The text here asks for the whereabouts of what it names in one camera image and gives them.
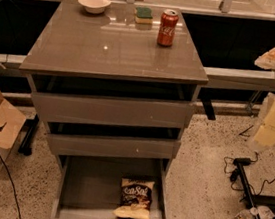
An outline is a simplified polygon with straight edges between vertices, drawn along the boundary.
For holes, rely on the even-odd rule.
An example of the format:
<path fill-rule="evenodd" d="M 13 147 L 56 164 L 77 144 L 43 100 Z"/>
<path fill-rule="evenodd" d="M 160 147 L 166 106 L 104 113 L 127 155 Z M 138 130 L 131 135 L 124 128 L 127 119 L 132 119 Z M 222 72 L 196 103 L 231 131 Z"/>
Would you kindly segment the black metal stand leg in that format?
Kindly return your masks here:
<path fill-rule="evenodd" d="M 248 182 L 248 179 L 246 177 L 245 169 L 244 167 L 246 165 L 249 165 L 252 161 L 250 161 L 248 158 L 236 158 L 234 159 L 234 165 L 237 167 L 237 170 L 239 172 L 239 176 L 241 179 L 242 187 L 244 189 L 244 194 L 247 198 L 248 203 L 250 204 L 251 207 L 256 208 L 255 202 L 254 202 L 254 196 L 253 192 L 250 189 L 250 184 Z M 255 219 L 261 219 L 259 214 L 256 214 Z"/>

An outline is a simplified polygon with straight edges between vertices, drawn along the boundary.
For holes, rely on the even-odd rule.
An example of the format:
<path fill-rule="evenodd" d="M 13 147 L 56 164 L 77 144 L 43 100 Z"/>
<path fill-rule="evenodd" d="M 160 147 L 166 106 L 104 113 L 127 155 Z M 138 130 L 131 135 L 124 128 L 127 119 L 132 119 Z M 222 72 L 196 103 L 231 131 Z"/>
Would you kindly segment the clear plastic bottle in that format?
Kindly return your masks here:
<path fill-rule="evenodd" d="M 257 216 L 257 208 L 250 208 L 250 209 L 242 209 L 235 217 L 234 219 L 255 219 Z"/>

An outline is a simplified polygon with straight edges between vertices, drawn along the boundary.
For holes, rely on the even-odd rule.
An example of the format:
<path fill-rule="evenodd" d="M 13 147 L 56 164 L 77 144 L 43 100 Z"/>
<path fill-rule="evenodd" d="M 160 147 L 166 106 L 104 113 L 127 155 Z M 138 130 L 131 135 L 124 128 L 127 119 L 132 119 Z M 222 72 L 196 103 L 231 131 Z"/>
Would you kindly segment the white bowl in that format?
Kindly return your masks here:
<path fill-rule="evenodd" d="M 78 2 L 90 14 L 101 14 L 111 4 L 110 0 L 78 0 Z"/>

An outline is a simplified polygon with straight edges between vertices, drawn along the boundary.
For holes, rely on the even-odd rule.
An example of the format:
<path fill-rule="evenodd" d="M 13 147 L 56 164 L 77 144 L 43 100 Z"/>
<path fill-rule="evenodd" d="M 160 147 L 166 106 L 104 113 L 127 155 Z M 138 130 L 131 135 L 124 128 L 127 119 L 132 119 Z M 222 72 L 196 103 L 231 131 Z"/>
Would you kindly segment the brown chip bag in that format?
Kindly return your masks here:
<path fill-rule="evenodd" d="M 114 215 L 122 219 L 150 219 L 154 184 L 148 180 L 122 179 L 120 206 Z"/>

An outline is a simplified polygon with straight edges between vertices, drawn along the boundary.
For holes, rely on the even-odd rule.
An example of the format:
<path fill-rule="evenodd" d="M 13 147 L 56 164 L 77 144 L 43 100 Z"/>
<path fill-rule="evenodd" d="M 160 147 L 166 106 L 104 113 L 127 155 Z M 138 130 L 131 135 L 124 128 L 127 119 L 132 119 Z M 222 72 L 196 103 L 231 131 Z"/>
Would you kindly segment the grey open bottom drawer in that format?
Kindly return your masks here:
<path fill-rule="evenodd" d="M 165 171 L 157 158 L 66 158 L 51 219 L 118 219 L 121 179 L 141 178 L 154 183 L 150 219 L 168 219 Z"/>

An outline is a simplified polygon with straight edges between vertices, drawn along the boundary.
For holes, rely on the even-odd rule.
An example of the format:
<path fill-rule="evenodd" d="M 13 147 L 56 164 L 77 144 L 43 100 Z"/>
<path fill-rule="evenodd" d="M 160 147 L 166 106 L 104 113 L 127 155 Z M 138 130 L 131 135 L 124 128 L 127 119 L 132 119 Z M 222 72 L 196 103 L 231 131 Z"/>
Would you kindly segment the green yellow sponge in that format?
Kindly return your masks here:
<path fill-rule="evenodd" d="M 135 22 L 138 24 L 150 24 L 152 23 L 152 10 L 148 7 L 136 7 L 135 8 Z"/>

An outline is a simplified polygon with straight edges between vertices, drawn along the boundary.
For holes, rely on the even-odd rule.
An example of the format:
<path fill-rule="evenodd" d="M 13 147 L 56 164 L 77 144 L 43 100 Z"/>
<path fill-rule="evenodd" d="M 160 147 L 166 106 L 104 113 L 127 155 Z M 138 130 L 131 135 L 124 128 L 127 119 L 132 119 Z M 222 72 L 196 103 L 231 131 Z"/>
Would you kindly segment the grey middle drawer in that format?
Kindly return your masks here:
<path fill-rule="evenodd" d="M 173 159 L 181 145 L 180 140 L 159 138 L 90 137 L 52 133 L 47 138 L 52 153 L 65 156 Z"/>

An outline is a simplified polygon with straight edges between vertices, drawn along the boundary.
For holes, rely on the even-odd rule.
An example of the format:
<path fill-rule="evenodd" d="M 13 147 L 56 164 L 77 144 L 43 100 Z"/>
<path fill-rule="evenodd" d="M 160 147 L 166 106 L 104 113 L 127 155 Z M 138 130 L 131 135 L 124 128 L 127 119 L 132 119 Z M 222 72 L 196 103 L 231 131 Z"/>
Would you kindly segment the grey top drawer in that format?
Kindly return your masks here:
<path fill-rule="evenodd" d="M 191 102 L 184 101 L 39 92 L 31 97 L 41 120 L 52 123 L 183 128 L 193 112 Z"/>

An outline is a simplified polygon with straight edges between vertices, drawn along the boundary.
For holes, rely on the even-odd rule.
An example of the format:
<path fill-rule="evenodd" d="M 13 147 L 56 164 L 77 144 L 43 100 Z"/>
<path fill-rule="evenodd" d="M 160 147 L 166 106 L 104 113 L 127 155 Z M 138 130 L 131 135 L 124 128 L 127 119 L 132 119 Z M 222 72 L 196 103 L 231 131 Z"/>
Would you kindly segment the red cola can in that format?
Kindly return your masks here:
<path fill-rule="evenodd" d="M 175 28 L 179 20 L 178 12 L 174 9 L 165 9 L 160 19 L 158 45 L 169 47 L 172 45 L 175 35 Z"/>

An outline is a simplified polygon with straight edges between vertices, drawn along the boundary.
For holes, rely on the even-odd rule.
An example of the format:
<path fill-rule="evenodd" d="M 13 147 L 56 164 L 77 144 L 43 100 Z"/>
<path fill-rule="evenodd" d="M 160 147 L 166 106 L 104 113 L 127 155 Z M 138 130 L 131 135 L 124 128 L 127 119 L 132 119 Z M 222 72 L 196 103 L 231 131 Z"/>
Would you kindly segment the grey drawer cabinet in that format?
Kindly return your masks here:
<path fill-rule="evenodd" d="M 158 45 L 162 9 L 152 24 L 135 22 L 134 6 L 112 3 L 101 15 L 86 13 L 76 0 L 63 0 L 30 49 L 21 72 L 31 92 L 191 102 L 208 81 L 184 21 L 174 43 Z M 185 128 L 45 122 L 47 135 L 174 139 Z M 61 170 L 67 157 L 54 154 Z"/>

